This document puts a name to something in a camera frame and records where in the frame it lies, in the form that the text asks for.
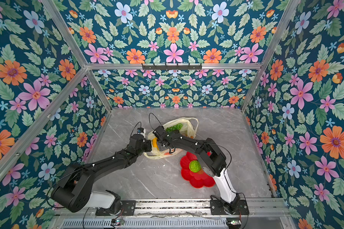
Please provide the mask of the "light green fake fruit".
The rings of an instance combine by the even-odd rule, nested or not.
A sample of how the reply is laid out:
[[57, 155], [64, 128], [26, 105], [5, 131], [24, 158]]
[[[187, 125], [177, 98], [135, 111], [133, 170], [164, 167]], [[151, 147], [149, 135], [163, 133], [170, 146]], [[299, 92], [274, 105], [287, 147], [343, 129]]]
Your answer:
[[201, 165], [197, 160], [193, 160], [189, 163], [189, 170], [193, 173], [198, 173], [201, 170]]

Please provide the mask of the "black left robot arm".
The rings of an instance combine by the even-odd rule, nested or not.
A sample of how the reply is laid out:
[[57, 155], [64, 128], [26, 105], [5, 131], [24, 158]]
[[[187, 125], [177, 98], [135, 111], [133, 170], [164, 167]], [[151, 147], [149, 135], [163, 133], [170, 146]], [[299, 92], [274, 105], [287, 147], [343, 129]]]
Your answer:
[[94, 183], [112, 172], [129, 167], [139, 156], [151, 150], [151, 140], [141, 134], [134, 134], [124, 149], [106, 159], [68, 166], [54, 185], [50, 197], [73, 213], [83, 208], [110, 208], [115, 201], [115, 194], [111, 191], [93, 191]]

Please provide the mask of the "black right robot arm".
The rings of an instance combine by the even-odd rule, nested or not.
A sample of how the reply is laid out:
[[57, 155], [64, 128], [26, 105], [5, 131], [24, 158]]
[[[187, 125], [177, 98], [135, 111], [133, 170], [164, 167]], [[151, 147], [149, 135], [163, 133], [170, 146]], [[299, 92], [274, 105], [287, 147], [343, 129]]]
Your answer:
[[228, 177], [226, 156], [213, 139], [192, 139], [178, 130], [167, 132], [163, 126], [157, 127], [153, 134], [164, 147], [182, 149], [196, 156], [201, 169], [215, 181], [222, 207], [227, 214], [238, 211], [240, 196]]

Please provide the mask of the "yellow printed plastic bag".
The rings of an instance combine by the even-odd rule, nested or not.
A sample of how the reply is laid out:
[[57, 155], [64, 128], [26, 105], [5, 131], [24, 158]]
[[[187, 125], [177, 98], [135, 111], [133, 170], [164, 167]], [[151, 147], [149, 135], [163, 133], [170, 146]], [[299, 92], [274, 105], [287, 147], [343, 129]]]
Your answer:
[[[174, 119], [172, 121], [169, 121], [167, 123], [165, 123], [164, 125], [162, 125], [164, 127], [164, 129], [174, 126], [178, 123], [182, 123], [183, 124], [183, 128], [180, 131], [175, 131], [175, 134], [172, 135], [172, 139], [170, 141], [170, 143], [172, 144], [172, 140], [177, 140], [180, 139], [181, 137], [189, 137], [194, 139], [196, 137], [196, 133], [198, 130], [198, 126], [199, 126], [199, 121], [197, 118], [194, 117], [180, 117], [178, 119]], [[152, 130], [151, 132], [149, 132], [147, 134], [147, 139], [148, 140], [153, 140], [155, 137], [155, 135], [153, 134]], [[166, 157], [171, 157], [174, 155], [179, 154], [180, 152], [182, 152], [182, 149], [180, 148], [176, 148], [174, 147], [174, 149], [158, 149], [157, 148], [153, 148], [152, 147], [152, 151], [151, 152], [147, 152], [147, 153], [143, 153], [144, 156], [148, 159], [162, 159], [162, 158], [166, 158]]]

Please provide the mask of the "red flower-shaped plate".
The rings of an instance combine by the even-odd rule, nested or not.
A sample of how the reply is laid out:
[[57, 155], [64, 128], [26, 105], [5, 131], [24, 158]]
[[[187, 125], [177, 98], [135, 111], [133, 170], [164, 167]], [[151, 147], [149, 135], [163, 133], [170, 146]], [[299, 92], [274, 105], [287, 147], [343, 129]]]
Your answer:
[[190, 152], [187, 152], [185, 156], [181, 158], [180, 166], [182, 178], [188, 181], [195, 189], [213, 187], [216, 184], [214, 179], [204, 172], [202, 166], [198, 173], [193, 173], [189, 170], [189, 163], [193, 160], [198, 160], [197, 156]]

